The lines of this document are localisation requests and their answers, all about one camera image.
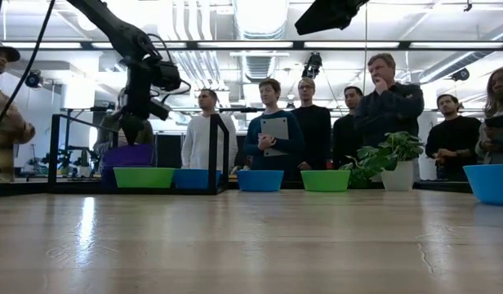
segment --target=person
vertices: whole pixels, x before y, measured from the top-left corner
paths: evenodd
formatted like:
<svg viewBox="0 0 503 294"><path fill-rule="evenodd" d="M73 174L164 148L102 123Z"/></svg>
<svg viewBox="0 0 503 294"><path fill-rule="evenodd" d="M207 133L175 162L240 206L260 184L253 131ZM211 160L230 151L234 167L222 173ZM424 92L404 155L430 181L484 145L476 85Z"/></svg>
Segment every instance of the person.
<svg viewBox="0 0 503 294"><path fill-rule="evenodd" d="M20 59L13 47L0 47L0 74L8 64ZM0 90L0 114L10 98ZM15 104L11 104L0 123L0 180L14 181L14 144L28 143L35 136L35 128L27 123Z"/></svg>
<svg viewBox="0 0 503 294"><path fill-rule="evenodd" d="M123 107L123 99L125 96L125 89L123 88L118 94L118 103L116 105L116 112L113 114L107 114L101 120L100 126L114 130L118 132L118 147L123 147L128 145L124 131L119 126L119 119L121 118L121 108ZM144 128L137 133L135 144L150 144L154 145L154 130L152 124L148 120L144 121ZM105 155L114 146L113 134L112 132L99 129L97 131L97 141L93 146L93 149L101 157Z"/></svg>
<svg viewBox="0 0 503 294"><path fill-rule="evenodd" d="M431 128L425 154L435 159L438 179L466 181L463 166L477 164L480 121L458 115L460 104L453 95L439 96L437 106L445 119Z"/></svg>
<svg viewBox="0 0 503 294"><path fill-rule="evenodd" d="M201 115L193 117L186 129L185 142L181 151L182 167L192 169L208 169L210 155L210 116L216 114L216 105L219 101L217 93L210 89L201 90L198 96ZM229 132L229 158L228 171L234 165L238 152L237 135L234 121L229 115L219 114ZM217 136L217 170L223 170L224 136L219 129Z"/></svg>
<svg viewBox="0 0 503 294"><path fill-rule="evenodd" d="M417 85L395 82L395 60L389 53L373 56L367 62L375 91L360 100L354 125L363 134L363 143L377 147L386 133L407 131L418 136L417 118L424 110L424 96Z"/></svg>
<svg viewBox="0 0 503 294"><path fill-rule="evenodd" d="M355 86L344 89L344 98L349 113L333 123L333 168L351 163L348 156L357 158L357 150L363 144L363 137L354 128L355 108L364 96L362 90Z"/></svg>
<svg viewBox="0 0 503 294"><path fill-rule="evenodd" d="M487 81L484 114L486 118L503 115L503 68L493 72ZM487 127L484 122L475 149L484 164L503 164L503 128Z"/></svg>
<svg viewBox="0 0 503 294"><path fill-rule="evenodd" d="M302 130L293 114L277 106L281 94L281 85L277 80L266 79L259 84L259 89L265 111L261 116L250 121L244 141L244 152L251 156L250 168L252 170L282 170L285 180L296 180L299 177L298 166L305 147ZM287 139L262 131L261 124L278 118L285 120L287 124Z"/></svg>
<svg viewBox="0 0 503 294"><path fill-rule="evenodd" d="M302 78L298 85L300 108L292 110L305 141L299 169L325 170L332 140L332 116L329 109L314 105L315 82Z"/></svg>

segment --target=green bowl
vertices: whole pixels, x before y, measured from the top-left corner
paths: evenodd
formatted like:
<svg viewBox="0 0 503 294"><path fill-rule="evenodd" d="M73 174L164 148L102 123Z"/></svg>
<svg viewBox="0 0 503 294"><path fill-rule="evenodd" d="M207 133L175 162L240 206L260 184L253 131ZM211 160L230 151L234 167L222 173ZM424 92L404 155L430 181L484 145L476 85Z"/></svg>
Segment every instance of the green bowl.
<svg viewBox="0 0 503 294"><path fill-rule="evenodd" d="M170 188L175 168L114 167L118 188Z"/></svg>
<svg viewBox="0 0 503 294"><path fill-rule="evenodd" d="M351 171L301 171L304 189L312 192L344 192Z"/></svg>

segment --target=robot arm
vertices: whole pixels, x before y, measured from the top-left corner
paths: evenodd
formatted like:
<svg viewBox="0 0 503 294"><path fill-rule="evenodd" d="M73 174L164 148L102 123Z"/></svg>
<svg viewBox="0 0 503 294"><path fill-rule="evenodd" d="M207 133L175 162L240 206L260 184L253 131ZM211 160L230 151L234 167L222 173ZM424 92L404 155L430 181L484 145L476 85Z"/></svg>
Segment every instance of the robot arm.
<svg viewBox="0 0 503 294"><path fill-rule="evenodd" d="M130 145L137 132L143 129L142 121L153 114L161 119L168 117L169 109L150 95L152 85L166 91L179 88L178 68L171 60L162 61L149 36L135 25L115 16L101 0L67 0L82 12L112 43L128 67L128 80L122 107L120 126Z"/></svg>

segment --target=cap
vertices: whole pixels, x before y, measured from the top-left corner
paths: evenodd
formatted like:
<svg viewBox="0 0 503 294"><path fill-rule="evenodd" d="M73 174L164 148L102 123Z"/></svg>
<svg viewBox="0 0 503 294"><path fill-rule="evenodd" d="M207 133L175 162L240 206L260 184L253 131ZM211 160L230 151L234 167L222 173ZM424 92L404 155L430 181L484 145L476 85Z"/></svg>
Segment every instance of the cap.
<svg viewBox="0 0 503 294"><path fill-rule="evenodd" d="M0 52L3 52L7 55L8 62L16 62L21 58L21 54L14 47L9 46L0 46Z"/></svg>

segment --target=table surface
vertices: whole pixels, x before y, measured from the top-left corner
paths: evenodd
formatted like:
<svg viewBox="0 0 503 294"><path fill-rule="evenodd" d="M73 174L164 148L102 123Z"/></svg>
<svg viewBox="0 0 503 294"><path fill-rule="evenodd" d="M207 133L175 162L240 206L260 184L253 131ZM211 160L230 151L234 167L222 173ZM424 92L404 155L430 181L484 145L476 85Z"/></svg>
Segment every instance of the table surface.
<svg viewBox="0 0 503 294"><path fill-rule="evenodd" d="M503 207L302 190L0 198L0 293L503 293Z"/></svg>

